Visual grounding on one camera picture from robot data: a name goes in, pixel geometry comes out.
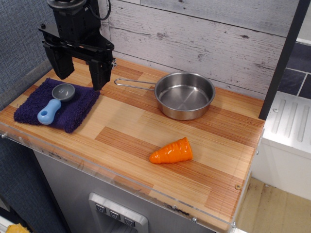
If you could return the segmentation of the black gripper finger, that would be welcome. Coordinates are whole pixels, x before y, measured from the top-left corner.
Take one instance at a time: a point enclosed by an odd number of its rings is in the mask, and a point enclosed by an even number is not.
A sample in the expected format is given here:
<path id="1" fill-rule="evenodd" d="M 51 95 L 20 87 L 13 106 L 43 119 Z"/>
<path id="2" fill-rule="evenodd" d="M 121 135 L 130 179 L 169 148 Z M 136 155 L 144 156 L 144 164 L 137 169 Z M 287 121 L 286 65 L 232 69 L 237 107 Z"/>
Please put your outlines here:
<path id="1" fill-rule="evenodd" d="M 66 79 L 74 71 L 72 56 L 65 53 L 62 48 L 51 47 L 47 44 L 44 44 L 44 49 L 56 75 L 61 80 Z"/>
<path id="2" fill-rule="evenodd" d="M 94 91 L 101 91 L 101 89 L 110 82 L 111 66 L 107 63 L 91 60 L 89 63 L 89 71 Z"/>

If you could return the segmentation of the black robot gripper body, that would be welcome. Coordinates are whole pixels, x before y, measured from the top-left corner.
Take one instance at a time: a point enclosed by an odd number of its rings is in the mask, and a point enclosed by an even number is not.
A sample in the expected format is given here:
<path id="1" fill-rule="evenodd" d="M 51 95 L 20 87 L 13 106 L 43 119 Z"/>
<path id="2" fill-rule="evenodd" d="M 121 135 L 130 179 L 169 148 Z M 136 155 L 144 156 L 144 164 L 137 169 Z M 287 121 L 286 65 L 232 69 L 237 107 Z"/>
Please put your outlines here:
<path id="1" fill-rule="evenodd" d="M 41 24 L 43 44 L 62 48 L 73 58 L 91 60 L 115 65 L 112 55 L 114 45 L 100 34 L 101 22 L 109 18 L 111 3 L 107 13 L 100 16 L 99 4 L 96 0 L 49 0 L 53 10 L 55 24 Z"/>

